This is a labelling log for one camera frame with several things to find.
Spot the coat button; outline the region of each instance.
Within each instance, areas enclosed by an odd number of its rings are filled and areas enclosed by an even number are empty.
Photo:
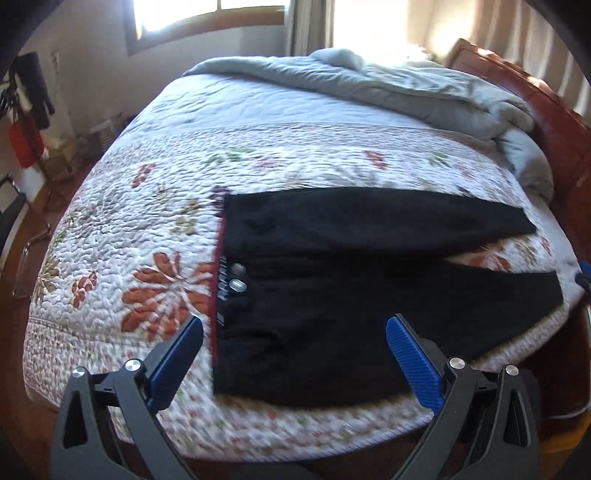
[[[233,278],[230,280],[230,288],[238,293],[242,293],[246,291],[246,284],[242,280],[238,280],[237,278]]]
[[[240,263],[235,263],[230,267],[230,271],[237,277],[241,277],[246,273],[246,267]]]

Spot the silver screw head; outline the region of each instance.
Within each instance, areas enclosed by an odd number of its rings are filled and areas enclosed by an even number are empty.
[[[246,284],[242,280],[238,280],[237,278],[231,279],[228,285],[230,285],[230,288],[232,290],[237,291],[238,293],[246,291]]]
[[[230,267],[230,271],[237,276],[242,276],[246,273],[246,267],[240,263],[235,263]]]
[[[85,372],[85,370],[84,370],[84,367],[75,367],[75,368],[72,370],[72,376],[73,376],[74,378],[80,378],[80,377],[83,377],[85,373],[86,373],[86,372]]]
[[[128,372],[135,372],[136,370],[139,370],[139,368],[142,366],[142,362],[140,362],[138,359],[136,358],[132,358],[131,360],[127,360],[125,362],[125,369]]]
[[[512,377],[516,377],[519,374],[519,369],[515,365],[507,365],[505,367],[505,372]]]
[[[449,359],[449,366],[455,368],[456,370],[461,370],[466,366],[466,362],[455,356]]]

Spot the wooden headboard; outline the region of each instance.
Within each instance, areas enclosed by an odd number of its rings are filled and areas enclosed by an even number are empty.
[[[550,209],[579,260],[591,260],[591,128],[544,82],[495,53],[460,39],[444,65],[470,73],[523,98],[535,119],[533,140],[554,174]]]

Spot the wooden bed frame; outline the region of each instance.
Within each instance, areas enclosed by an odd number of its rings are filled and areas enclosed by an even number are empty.
[[[444,61],[523,98],[535,119],[531,134],[548,158],[555,195],[550,209],[579,260],[591,260],[591,128],[542,80],[495,53],[460,39]],[[590,400],[589,298],[568,322],[522,366],[540,383],[544,418],[582,411]]]

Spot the red lining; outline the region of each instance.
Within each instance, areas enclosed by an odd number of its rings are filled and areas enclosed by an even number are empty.
[[[212,354],[212,361],[217,361],[217,278],[219,276],[220,269],[220,257],[223,251],[223,232],[226,227],[226,218],[222,217],[222,223],[220,224],[219,233],[217,236],[216,251],[213,258],[213,277],[211,282],[211,296],[212,299],[209,303],[208,315],[209,316],[209,350]]]

